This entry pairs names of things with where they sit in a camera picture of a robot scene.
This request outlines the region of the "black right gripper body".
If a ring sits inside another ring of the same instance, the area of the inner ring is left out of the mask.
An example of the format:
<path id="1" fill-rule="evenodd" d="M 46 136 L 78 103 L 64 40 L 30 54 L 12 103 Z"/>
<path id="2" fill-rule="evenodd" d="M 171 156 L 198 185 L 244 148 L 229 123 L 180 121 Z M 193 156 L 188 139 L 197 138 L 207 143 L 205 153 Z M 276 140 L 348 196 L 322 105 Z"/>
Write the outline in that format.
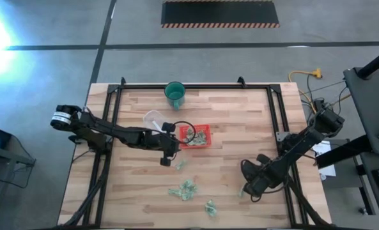
<path id="1" fill-rule="evenodd" d="M 256 160 L 260 165 L 247 161 L 247 183 L 250 193 L 261 196 L 267 188 L 275 188 L 285 180 L 288 163 L 284 157 L 270 159 L 264 154 Z"/>

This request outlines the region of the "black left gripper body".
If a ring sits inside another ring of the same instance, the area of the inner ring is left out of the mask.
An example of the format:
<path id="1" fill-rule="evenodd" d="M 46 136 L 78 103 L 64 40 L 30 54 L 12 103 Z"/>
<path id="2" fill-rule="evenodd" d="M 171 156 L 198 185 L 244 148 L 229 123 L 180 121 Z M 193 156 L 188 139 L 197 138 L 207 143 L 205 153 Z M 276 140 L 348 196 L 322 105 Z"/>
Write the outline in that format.
<path id="1" fill-rule="evenodd" d="M 163 151 L 163 157 L 160 159 L 160 165 L 169 167 L 171 161 L 176 155 L 176 138 L 172 132 L 174 132 L 176 126 L 172 123 L 163 123 L 161 129 L 156 129 L 160 137 L 160 148 Z"/>

